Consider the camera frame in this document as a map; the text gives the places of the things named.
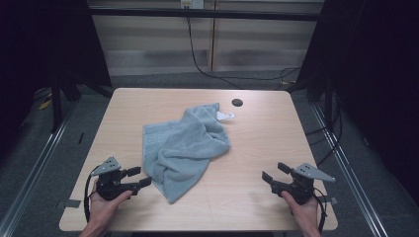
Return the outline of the metal floor rail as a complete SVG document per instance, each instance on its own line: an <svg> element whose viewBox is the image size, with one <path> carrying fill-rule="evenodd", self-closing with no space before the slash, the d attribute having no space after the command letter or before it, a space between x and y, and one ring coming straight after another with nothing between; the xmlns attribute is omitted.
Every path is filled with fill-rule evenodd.
<svg viewBox="0 0 419 237"><path fill-rule="evenodd" d="M338 137L334 132L331 131L331 129L326 127L324 112L317 104L314 104L311 107L319 125L323 128L324 136L331 148L335 160L337 161L345 177L345 180L347 181L348 186L357 202L357 205L360 208L361 213L368 223L373 235L375 237L389 237L380 217L377 214L376 209L368 198L354 169L351 166L351 163L346 156L346 153L340 145Z"/></svg>
<svg viewBox="0 0 419 237"><path fill-rule="evenodd" d="M67 122L76 107L76 104L71 104L65 112L62 121L48 133L48 139L42 146L42 151L35 155L37 160L34 166L28 169L23 169L22 166L16 168L15 174L19 174L20 178L24 178L25 181L20 186L19 191L14 196L14 200L9 204L7 211L0 220L0 237L12 237L41 179L43 171L66 129Z"/></svg>

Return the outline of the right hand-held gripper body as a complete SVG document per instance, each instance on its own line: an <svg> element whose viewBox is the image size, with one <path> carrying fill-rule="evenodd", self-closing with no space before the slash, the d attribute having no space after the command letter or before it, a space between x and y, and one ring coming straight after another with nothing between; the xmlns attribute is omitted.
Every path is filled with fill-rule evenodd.
<svg viewBox="0 0 419 237"><path fill-rule="evenodd" d="M270 185L272 193L281 197L281 192L286 191L293 196L298 204L305 204L313 196L315 180L331 183L336 181L334 177L329 176L309 163L302 163L292 168L292 172L288 175L293 178L290 184L273 180L272 185Z"/></svg>

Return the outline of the black metal stand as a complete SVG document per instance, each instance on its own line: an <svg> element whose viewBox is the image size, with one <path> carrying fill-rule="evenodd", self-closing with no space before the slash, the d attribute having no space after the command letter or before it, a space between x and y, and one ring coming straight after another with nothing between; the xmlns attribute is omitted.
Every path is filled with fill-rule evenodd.
<svg viewBox="0 0 419 237"><path fill-rule="evenodd" d="M53 124L51 132L58 131L62 123L62 109L61 109L61 80L60 75L56 73L52 78L51 84L51 101L53 111Z"/></svg>
<svg viewBox="0 0 419 237"><path fill-rule="evenodd" d="M333 85L330 75L327 76L326 88L325 88L325 106L324 106L324 117L326 127L332 129L332 98L333 98Z"/></svg>

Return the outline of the black curtain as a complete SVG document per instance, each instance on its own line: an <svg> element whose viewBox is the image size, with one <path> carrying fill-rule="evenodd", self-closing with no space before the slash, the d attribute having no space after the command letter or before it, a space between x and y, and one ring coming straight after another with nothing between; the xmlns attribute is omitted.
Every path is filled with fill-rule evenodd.
<svg viewBox="0 0 419 237"><path fill-rule="evenodd" d="M41 88L112 85L87 0L0 0L0 164Z"/></svg>
<svg viewBox="0 0 419 237"><path fill-rule="evenodd" d="M333 86L419 205L419 0L324 0L297 82Z"/></svg>

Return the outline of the black horizontal metal bar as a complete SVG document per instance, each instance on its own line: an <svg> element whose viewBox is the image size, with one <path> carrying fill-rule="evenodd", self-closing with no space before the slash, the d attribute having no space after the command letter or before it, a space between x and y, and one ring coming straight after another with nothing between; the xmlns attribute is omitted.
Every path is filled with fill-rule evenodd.
<svg viewBox="0 0 419 237"><path fill-rule="evenodd" d="M214 19L245 19L245 20L278 20L317 22L319 14L308 13L276 13L227 10L195 10L195 9L149 9L149 8L111 8L91 7L92 15L101 16L139 16L139 17L183 17L183 18L214 18Z"/></svg>

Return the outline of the person's left hand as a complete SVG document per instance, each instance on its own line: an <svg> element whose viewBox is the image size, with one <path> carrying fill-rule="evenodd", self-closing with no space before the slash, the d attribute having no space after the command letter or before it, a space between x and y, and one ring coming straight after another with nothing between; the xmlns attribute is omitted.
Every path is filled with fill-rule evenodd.
<svg viewBox="0 0 419 237"><path fill-rule="evenodd" d="M89 195L91 206L87 225L104 226L107 229L119 205L129 199L131 195L132 191L125 191L113 200L105 200L97 193L96 188L93 188Z"/></svg>

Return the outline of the person's right hand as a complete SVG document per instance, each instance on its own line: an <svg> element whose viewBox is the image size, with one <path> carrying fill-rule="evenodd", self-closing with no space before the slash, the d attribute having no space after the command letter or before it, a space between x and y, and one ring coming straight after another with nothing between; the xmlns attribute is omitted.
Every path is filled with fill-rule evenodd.
<svg viewBox="0 0 419 237"><path fill-rule="evenodd" d="M300 228L308 227L316 227L318 229L318 202L314 197L311 197L305 204L298 204L288 192L283 191L281 195L289 205L299 230Z"/></svg>

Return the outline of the light blue towel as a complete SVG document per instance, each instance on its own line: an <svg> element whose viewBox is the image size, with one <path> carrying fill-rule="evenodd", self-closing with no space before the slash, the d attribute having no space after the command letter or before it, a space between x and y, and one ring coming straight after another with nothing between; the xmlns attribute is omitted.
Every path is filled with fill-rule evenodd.
<svg viewBox="0 0 419 237"><path fill-rule="evenodd" d="M153 184L174 203L202 177L210 161L231 146L218 117L219 104L186 109L179 120L142 130L142 165Z"/></svg>

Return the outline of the white wall outlet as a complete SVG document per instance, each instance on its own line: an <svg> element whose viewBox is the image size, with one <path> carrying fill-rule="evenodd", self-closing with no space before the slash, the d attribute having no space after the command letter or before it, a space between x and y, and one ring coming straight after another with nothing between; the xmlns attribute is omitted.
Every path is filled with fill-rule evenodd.
<svg viewBox="0 0 419 237"><path fill-rule="evenodd" d="M204 0L180 0L182 9L203 10L205 8Z"/></svg>

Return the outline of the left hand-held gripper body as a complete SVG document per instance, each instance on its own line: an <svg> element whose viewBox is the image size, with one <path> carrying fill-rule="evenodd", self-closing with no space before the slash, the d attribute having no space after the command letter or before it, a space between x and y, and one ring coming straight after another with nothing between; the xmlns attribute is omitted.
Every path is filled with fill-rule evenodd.
<svg viewBox="0 0 419 237"><path fill-rule="evenodd" d="M122 184L122 179L128 177L127 170L122 168L115 157L105 160L90 174L91 177L98 177L97 193L105 200L113 200L125 191L132 191L132 195L136 196L139 183Z"/></svg>

